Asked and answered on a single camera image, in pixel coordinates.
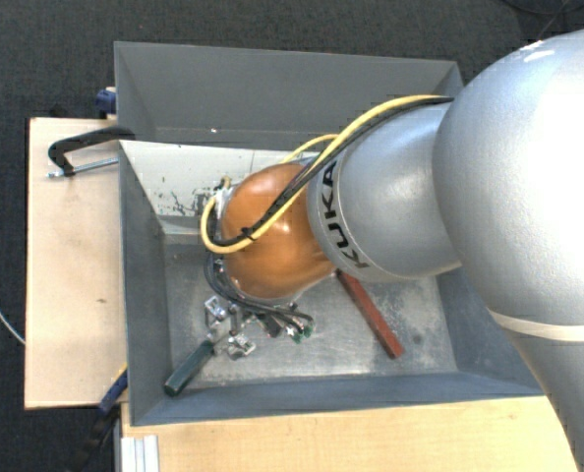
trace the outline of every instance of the gray carpet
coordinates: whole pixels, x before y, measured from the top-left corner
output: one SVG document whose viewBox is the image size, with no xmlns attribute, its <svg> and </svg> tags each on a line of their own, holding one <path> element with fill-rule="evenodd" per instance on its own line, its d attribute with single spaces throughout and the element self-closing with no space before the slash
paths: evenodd
<svg viewBox="0 0 584 472">
<path fill-rule="evenodd" d="M 555 12 L 561 0 L 516 2 Z M 95 93 L 114 83 L 114 40 L 450 59 L 468 82 L 551 17 L 498 0 L 0 0 L 1 307 L 23 332 L 26 120 L 55 106 L 96 117 Z M 584 8 L 543 37 L 581 28 Z M 25 412 L 23 379 L 23 348 L 0 325 L 0 471 L 62 470 L 93 411 Z M 111 470 L 110 450 L 89 470 Z"/>
</svg>

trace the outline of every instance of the wooden board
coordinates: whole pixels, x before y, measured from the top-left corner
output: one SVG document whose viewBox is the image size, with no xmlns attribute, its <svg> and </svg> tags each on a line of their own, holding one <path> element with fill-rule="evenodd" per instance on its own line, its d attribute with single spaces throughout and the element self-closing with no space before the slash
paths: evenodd
<svg viewBox="0 0 584 472">
<path fill-rule="evenodd" d="M 114 121 L 29 121 L 26 408 L 97 403 L 126 360 L 118 168 L 49 179 L 49 146 Z M 70 154 L 82 164 L 109 143 Z"/>
<path fill-rule="evenodd" d="M 123 435 L 157 435 L 162 472 L 576 470 L 544 396 L 153 427 L 127 409 Z"/>
</svg>

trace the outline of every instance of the gray bin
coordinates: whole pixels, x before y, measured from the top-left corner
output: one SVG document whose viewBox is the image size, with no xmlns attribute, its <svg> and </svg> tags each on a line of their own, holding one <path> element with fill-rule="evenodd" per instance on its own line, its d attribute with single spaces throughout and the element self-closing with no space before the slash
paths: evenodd
<svg viewBox="0 0 584 472">
<path fill-rule="evenodd" d="M 195 212 L 212 177 L 251 149 L 289 150 L 387 99 L 455 95 L 462 83 L 446 61 L 134 43 L 117 43 L 115 56 L 120 125 L 140 141 L 171 144 L 120 149 L 134 425 L 541 393 L 459 269 L 366 285 L 404 346 L 398 359 L 328 279 L 299 301 L 318 323 L 311 338 L 297 345 L 251 325 L 254 354 L 215 357 L 183 394 L 165 395 L 163 383 L 204 335 L 202 304 L 212 292 Z M 199 171 L 207 155 L 217 158 Z M 244 171 L 277 157 L 251 155 Z M 195 175 L 204 190 L 192 187 Z"/>
</svg>

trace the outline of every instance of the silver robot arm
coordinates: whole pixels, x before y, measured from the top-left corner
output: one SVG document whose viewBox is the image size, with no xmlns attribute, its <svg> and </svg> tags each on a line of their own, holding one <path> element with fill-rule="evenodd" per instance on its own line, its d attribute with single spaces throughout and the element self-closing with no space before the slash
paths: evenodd
<svg viewBox="0 0 584 472">
<path fill-rule="evenodd" d="M 361 280 L 463 265 L 584 470 L 584 30 L 371 131 L 313 179 L 308 215 Z"/>
</svg>

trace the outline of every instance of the black clamp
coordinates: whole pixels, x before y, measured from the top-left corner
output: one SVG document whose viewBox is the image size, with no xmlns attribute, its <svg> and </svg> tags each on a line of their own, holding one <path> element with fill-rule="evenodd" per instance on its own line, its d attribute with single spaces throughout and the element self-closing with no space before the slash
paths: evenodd
<svg viewBox="0 0 584 472">
<path fill-rule="evenodd" d="M 56 164 L 56 166 L 58 166 L 62 171 L 50 173 L 48 174 L 48 176 L 72 177 L 79 171 L 93 169 L 100 166 L 106 166 L 108 164 L 113 164 L 114 162 L 117 162 L 116 159 L 108 159 L 104 161 L 99 161 L 98 163 L 74 167 L 72 163 L 69 162 L 69 160 L 67 160 L 67 157 L 65 157 L 66 152 L 73 152 L 74 150 L 104 144 L 106 142 L 111 142 L 113 140 L 135 140 L 135 139 L 136 139 L 135 134 L 128 128 L 124 128 L 122 126 L 110 126 L 108 128 L 91 131 L 90 133 L 84 133 L 82 135 L 77 135 L 75 137 L 66 138 L 64 140 L 54 142 L 47 151 L 47 155 L 54 162 L 54 164 Z"/>
</svg>

